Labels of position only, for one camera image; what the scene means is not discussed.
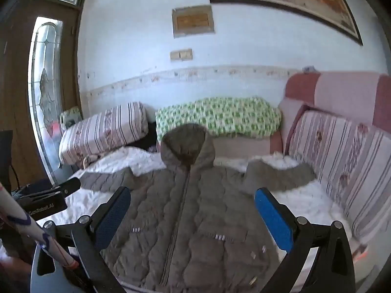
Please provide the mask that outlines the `grey-brown hooded puffer jacket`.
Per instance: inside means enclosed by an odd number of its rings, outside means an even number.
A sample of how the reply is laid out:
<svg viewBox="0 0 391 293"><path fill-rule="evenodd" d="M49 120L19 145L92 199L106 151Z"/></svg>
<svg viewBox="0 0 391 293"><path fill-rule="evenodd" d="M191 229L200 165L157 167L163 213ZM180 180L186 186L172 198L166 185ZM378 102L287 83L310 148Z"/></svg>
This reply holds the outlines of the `grey-brown hooded puffer jacket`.
<svg viewBox="0 0 391 293"><path fill-rule="evenodd" d="M266 187L287 191L315 178L300 164L277 169L257 160L244 172L217 166L213 139L184 124L160 143L164 169L135 175L85 173L84 189L127 187L130 207L102 256L121 281L156 292L260 292L279 264L254 203Z"/></svg>

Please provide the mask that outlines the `white floral bed sheet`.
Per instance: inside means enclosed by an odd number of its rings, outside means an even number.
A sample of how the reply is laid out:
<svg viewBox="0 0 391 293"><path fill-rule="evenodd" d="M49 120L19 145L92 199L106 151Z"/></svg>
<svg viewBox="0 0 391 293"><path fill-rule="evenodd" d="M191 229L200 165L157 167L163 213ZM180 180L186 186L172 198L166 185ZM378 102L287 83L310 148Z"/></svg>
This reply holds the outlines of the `white floral bed sheet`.
<svg viewBox="0 0 391 293"><path fill-rule="evenodd" d="M287 156L256 156L249 159L229 159L227 157L217 157L214 163L217 166L229 167L239 172L244 172L249 163L261 160L277 169L289 169L300 165L297 161ZM135 175L143 175L150 171L164 169L165 165L160 153L150 154L141 151L138 155L133 154L132 149L124 148L105 157L96 163L91 169L80 171L77 177L80 179L85 173L116 173L122 169L129 168ZM84 214L91 214L98 205L106 202L114 192L99 192L87 190L81 187L67 199L68 208L51 216L51 220L56 224L68 224L75 222ZM305 186L293 188L287 191L271 191L273 196L297 216L304 216L315 224L329 225L335 220L343 221L344 216L341 209L323 192L320 184L314 180ZM284 252L277 248L279 263L284 258ZM124 285L133 288L140 288L121 281Z"/></svg>

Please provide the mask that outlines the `small patterned box by door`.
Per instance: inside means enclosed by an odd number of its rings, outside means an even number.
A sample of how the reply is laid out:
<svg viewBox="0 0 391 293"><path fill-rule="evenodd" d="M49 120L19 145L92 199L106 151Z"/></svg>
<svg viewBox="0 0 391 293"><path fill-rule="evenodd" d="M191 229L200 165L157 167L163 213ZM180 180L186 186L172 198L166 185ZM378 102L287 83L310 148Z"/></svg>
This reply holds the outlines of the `small patterned box by door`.
<svg viewBox="0 0 391 293"><path fill-rule="evenodd" d="M69 110L63 111L60 114L60 126L63 132L71 128L73 125L82 121L82 115L77 106L70 108Z"/></svg>

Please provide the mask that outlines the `striped floral pillow left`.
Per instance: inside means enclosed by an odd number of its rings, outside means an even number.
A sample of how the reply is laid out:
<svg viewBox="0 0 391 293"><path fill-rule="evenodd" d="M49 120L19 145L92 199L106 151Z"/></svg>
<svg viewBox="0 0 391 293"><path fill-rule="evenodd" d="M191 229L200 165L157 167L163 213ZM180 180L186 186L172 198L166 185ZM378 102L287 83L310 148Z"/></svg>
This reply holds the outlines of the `striped floral pillow left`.
<svg viewBox="0 0 391 293"><path fill-rule="evenodd" d="M59 145L64 165L81 163L86 157L132 144L148 134L146 109L130 102L84 119L67 129Z"/></svg>

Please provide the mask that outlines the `striped floral cushion right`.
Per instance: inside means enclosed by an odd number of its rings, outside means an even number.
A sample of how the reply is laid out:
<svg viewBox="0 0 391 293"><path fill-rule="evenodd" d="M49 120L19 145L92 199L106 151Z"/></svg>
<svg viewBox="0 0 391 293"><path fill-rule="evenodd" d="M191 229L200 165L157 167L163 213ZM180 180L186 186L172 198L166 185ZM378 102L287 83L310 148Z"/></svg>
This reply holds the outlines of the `striped floral cushion right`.
<svg viewBox="0 0 391 293"><path fill-rule="evenodd" d="M288 154L313 168L361 243L368 243L389 219L390 134L308 110L296 124Z"/></svg>

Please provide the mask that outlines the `green white patterned blanket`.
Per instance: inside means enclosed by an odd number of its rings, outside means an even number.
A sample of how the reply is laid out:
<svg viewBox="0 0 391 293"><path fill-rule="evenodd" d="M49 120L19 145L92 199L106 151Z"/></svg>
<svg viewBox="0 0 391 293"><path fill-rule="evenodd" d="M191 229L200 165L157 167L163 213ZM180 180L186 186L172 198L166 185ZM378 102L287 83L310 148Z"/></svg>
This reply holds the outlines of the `green white patterned blanket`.
<svg viewBox="0 0 391 293"><path fill-rule="evenodd" d="M280 127L282 113L261 97L211 97L156 111L158 140L184 124L199 124L213 136L270 137Z"/></svg>

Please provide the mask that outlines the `wooden door with stained glass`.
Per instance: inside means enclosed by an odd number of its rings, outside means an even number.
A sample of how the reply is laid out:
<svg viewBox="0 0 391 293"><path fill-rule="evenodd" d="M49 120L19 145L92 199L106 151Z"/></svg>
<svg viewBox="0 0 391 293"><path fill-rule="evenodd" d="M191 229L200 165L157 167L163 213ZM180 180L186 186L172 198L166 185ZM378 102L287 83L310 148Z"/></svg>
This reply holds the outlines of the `wooden door with stained glass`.
<svg viewBox="0 0 391 293"><path fill-rule="evenodd" d="M13 133L12 188L56 185L61 113L81 105L77 42L85 0L1 0L1 129Z"/></svg>

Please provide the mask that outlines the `pink red sofa bed frame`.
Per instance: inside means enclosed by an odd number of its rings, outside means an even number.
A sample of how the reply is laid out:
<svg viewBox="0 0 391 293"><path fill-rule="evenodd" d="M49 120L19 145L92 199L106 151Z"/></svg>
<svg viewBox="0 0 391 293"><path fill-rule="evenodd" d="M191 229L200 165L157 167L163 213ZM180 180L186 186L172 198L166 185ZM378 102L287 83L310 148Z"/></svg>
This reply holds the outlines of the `pink red sofa bed frame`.
<svg viewBox="0 0 391 293"><path fill-rule="evenodd" d="M318 110L374 126L390 133L390 76L376 72L297 73L286 84L280 129L261 140L219 137L217 157L247 158L287 154L298 120L306 110Z"/></svg>

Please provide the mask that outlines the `beige wall switch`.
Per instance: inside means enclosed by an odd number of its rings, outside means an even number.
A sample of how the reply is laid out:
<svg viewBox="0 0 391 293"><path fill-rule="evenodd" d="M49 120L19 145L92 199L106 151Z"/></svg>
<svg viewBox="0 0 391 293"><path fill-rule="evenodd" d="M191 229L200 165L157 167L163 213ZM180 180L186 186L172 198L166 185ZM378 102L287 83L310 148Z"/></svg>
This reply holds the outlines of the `beige wall switch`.
<svg viewBox="0 0 391 293"><path fill-rule="evenodd" d="M170 60L175 61L191 61L193 60L192 49L174 50L170 52Z"/></svg>

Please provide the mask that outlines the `small wall plaque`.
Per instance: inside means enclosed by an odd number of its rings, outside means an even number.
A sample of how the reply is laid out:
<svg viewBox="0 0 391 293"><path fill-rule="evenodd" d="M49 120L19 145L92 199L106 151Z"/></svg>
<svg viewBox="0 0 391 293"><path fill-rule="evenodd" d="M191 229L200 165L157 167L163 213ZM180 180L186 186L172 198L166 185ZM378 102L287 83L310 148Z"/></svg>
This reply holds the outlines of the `small wall plaque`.
<svg viewBox="0 0 391 293"><path fill-rule="evenodd" d="M174 38L215 32L210 5L177 8L172 10Z"/></svg>

